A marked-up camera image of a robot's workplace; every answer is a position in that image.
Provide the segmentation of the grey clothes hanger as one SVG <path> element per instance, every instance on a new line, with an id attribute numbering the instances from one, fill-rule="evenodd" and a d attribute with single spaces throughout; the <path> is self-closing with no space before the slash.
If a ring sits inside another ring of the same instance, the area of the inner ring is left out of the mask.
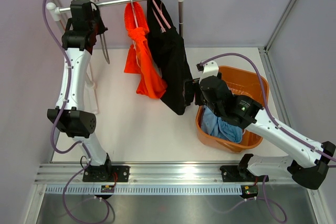
<path id="1" fill-rule="evenodd" d="M 107 64 L 110 64 L 110 58 L 109 58 L 109 53 L 108 53 L 108 49 L 107 49 L 107 42 L 106 42 L 106 37 L 105 34 L 100 34 L 100 43 L 101 43 L 101 47 L 102 47 L 102 52 L 103 52 L 103 56 L 105 61 L 107 62 Z"/>

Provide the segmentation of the light blue shorts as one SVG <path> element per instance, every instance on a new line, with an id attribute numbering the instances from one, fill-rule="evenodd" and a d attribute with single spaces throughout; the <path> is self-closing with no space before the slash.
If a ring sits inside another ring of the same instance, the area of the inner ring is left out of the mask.
<path id="1" fill-rule="evenodd" d="M 217 117 L 208 107 L 204 106 L 201 119 L 201 129 L 204 133 L 233 143 L 239 144 L 243 138 L 243 131 Z"/>

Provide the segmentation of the black shorts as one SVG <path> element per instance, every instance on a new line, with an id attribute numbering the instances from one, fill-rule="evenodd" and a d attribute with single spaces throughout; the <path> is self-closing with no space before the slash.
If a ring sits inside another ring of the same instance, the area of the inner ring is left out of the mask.
<path id="1" fill-rule="evenodd" d="M 152 0 L 146 3 L 147 22 L 149 27 L 148 44 L 152 54 L 152 58 L 161 71 L 162 79 L 166 82 L 166 92 L 161 97 L 161 101 L 165 103 L 177 115 L 185 112 L 183 98 L 184 81 L 192 79 L 187 56 L 184 47 L 184 39 L 176 30 L 172 19 L 162 4 L 162 11 L 171 25 L 165 33 L 161 33 L 160 26 L 153 15 L 152 9 L 155 7 Z"/>

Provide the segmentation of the orange shorts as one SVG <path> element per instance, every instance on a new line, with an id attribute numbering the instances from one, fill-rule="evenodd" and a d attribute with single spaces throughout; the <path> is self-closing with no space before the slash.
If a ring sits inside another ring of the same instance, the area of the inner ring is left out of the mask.
<path id="1" fill-rule="evenodd" d="M 167 84 L 154 66 L 146 37 L 150 30 L 144 11 L 138 2 L 134 3 L 134 7 L 138 26 L 144 31 L 145 37 L 140 36 L 140 39 L 137 39 L 135 30 L 128 33 L 133 25 L 132 9 L 130 3 L 128 3 L 124 9 L 124 25 L 132 44 L 128 51 L 124 73 L 138 74 L 140 76 L 140 82 L 136 89 L 137 94 L 145 95 L 151 99 L 160 99 L 166 92 Z"/>

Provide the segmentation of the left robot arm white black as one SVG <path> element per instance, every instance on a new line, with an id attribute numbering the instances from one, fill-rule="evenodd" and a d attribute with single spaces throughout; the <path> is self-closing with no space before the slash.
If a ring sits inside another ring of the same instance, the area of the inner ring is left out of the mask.
<path id="1" fill-rule="evenodd" d="M 85 153 L 88 165 L 83 181 L 105 182 L 113 175 L 111 160 L 95 134 L 96 116 L 85 111 L 84 90 L 96 36 L 107 28 L 98 7 L 90 0 L 73 0 L 70 11 L 61 38 L 65 60 L 60 95 L 55 108 L 48 109 L 47 117 L 54 129 L 73 139 Z"/>

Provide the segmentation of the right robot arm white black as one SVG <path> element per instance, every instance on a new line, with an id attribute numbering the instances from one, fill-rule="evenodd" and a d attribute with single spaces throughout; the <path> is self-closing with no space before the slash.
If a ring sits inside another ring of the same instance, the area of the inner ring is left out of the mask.
<path id="1" fill-rule="evenodd" d="M 333 143 L 320 143 L 299 134 L 277 121 L 266 106 L 249 96 L 233 94 L 218 76 L 186 80 L 184 93 L 188 98 L 193 95 L 196 105 L 209 108 L 219 124 L 261 136 L 286 153 L 283 157 L 245 154 L 234 176 L 247 182 L 271 176 L 292 178 L 312 190 L 325 180 L 335 152 Z"/>

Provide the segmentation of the orange plastic basket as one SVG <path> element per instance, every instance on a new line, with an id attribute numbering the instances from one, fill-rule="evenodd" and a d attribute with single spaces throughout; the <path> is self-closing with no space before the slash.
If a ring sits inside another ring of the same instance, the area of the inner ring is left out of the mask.
<path id="1" fill-rule="evenodd" d="M 229 66 L 220 66 L 219 72 L 222 74 L 222 80 L 226 82 L 233 94 L 247 95 L 260 104 L 265 105 L 260 85 L 262 84 L 264 86 L 267 98 L 269 97 L 269 85 L 264 77 L 261 79 L 262 82 L 259 82 L 256 73 Z M 257 147 L 263 141 L 261 136 L 249 131 L 245 131 L 242 136 L 242 141 L 238 144 L 210 136 L 201 129 L 203 114 L 204 107 L 201 106 L 198 108 L 195 124 L 197 129 L 197 137 L 204 145 L 223 151 L 240 153 L 242 151 Z"/>

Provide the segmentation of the silver white clothes rack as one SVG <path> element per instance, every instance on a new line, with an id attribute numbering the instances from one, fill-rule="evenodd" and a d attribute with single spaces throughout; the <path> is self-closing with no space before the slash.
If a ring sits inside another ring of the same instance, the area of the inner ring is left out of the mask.
<path id="1" fill-rule="evenodd" d="M 141 1 L 149 1 L 149 0 L 113 0 L 113 1 L 106 1 L 106 2 L 95 1 L 94 4 L 97 5 L 98 7 L 107 7 L 107 6 L 121 5 L 121 4 L 127 4 L 127 3 L 134 4 L 135 2 L 141 2 Z M 183 35 L 183 2 L 184 0 L 178 0 L 178 11 L 179 11 L 179 21 L 178 21 L 179 31 L 178 32 L 180 35 Z M 49 3 L 43 4 L 43 11 L 46 11 L 46 10 L 49 11 L 51 17 L 53 18 L 55 22 L 60 22 L 61 14 L 70 11 L 70 8 L 69 7 L 58 7 L 54 3 L 49 2 Z M 85 76 L 85 83 L 86 83 L 85 93 L 88 94 L 88 101 L 89 101 L 89 112 L 98 114 L 99 106 L 98 106 L 97 94 L 96 94 L 96 84 L 93 81 L 90 66 L 87 68 L 87 74 Z"/>

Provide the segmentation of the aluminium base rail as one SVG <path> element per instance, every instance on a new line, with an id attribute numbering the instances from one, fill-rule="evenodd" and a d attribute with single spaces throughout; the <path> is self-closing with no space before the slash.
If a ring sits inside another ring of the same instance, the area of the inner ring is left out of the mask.
<path id="1" fill-rule="evenodd" d="M 223 183 L 220 167 L 224 163 L 182 162 L 145 163 L 126 162 L 129 166 L 127 185 L 215 185 Z M 40 164 L 35 184 L 65 184 L 81 170 L 78 163 Z"/>

